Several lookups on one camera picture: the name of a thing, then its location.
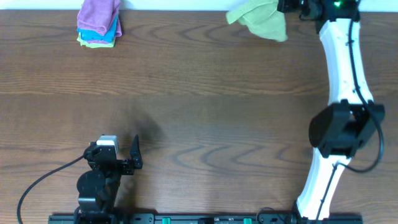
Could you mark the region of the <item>green microfiber cloth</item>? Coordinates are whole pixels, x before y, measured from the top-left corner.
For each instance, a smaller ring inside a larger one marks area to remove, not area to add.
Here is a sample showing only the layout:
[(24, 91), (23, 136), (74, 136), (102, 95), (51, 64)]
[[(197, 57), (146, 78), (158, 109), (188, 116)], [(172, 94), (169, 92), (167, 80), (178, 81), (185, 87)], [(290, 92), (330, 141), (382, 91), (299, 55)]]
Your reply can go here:
[(277, 10), (278, 0), (249, 0), (226, 13), (228, 24), (246, 26), (250, 33), (263, 38), (284, 42), (288, 39), (285, 16)]

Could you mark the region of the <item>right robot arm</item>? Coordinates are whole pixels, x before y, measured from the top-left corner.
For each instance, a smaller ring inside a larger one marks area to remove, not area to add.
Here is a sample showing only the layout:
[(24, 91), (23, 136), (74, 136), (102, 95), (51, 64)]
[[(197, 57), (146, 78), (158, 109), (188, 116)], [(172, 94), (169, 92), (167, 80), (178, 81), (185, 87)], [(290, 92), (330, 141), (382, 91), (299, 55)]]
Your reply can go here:
[[(315, 22), (325, 51), (329, 80), (328, 106), (310, 122), (312, 163), (302, 193), (292, 211), (279, 215), (283, 223), (362, 223), (361, 215), (332, 215), (330, 204), (344, 170), (364, 174), (374, 170), (384, 154), (382, 104), (376, 104), (364, 76), (359, 46), (360, 2), (357, 0), (279, 0), (279, 12), (300, 11), (302, 21)], [(354, 168), (350, 161), (376, 133), (374, 162)]]

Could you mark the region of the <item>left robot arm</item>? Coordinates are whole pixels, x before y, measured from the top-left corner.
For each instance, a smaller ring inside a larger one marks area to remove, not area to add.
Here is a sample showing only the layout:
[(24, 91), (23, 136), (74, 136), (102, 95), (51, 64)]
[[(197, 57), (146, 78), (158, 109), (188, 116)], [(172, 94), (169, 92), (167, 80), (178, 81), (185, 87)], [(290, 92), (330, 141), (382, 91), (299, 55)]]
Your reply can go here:
[(80, 211), (75, 213), (75, 223), (120, 223), (114, 204), (124, 175), (133, 175), (143, 166), (139, 149), (139, 136), (134, 136), (128, 159), (118, 159), (116, 136), (102, 135), (91, 142), (83, 153), (91, 170), (80, 176), (76, 184)]

